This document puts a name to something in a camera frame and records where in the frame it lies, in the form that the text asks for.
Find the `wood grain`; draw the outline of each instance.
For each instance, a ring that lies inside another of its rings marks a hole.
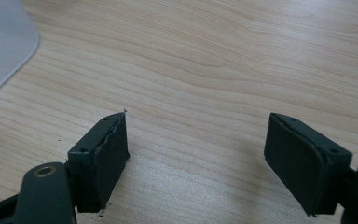
[[[270,112],[358,166],[358,0],[24,0],[34,56],[0,89],[0,200],[127,109],[131,159],[79,223],[338,223],[267,166]]]

